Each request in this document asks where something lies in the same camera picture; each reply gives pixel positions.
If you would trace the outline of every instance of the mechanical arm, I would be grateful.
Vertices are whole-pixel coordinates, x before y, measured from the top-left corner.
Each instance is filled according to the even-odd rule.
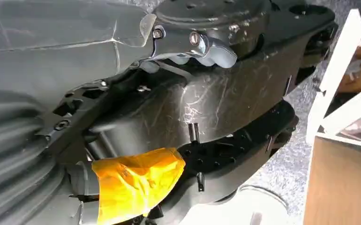
[[[0,224],[97,224],[91,161],[159,148],[184,172],[127,224],[227,201],[289,141],[283,96],[328,56],[334,18],[274,0],[0,1]]]

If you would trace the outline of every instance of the orange tape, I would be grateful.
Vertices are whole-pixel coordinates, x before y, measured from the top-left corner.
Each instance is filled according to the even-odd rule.
[[[98,225],[149,213],[175,186],[184,166],[175,148],[93,162],[99,180]]]

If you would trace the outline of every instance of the wooden board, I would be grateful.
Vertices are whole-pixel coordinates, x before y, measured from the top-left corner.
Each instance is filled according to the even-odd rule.
[[[315,138],[304,225],[361,225],[358,146]]]

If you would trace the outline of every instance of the floor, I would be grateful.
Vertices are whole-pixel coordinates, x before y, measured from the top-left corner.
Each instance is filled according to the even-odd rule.
[[[137,5],[152,11],[164,0],[117,0]],[[339,30],[345,22],[350,9],[361,12],[361,0],[308,0],[316,5],[332,9],[336,14]],[[311,146],[305,143],[307,117],[316,95],[312,79],[321,78],[327,63],[323,62],[308,80],[290,93],[286,99],[294,106],[300,122],[289,144],[278,151],[246,184],[252,184],[271,190],[281,196],[288,204],[289,224],[302,224],[305,210],[307,178],[311,161]]]

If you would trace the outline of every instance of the black screw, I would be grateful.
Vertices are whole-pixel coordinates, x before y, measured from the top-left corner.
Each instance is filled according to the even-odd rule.
[[[54,129],[55,130],[63,130],[65,128],[67,128],[68,126],[70,126],[70,122],[68,120],[62,120],[62,121],[59,121],[55,125]]]

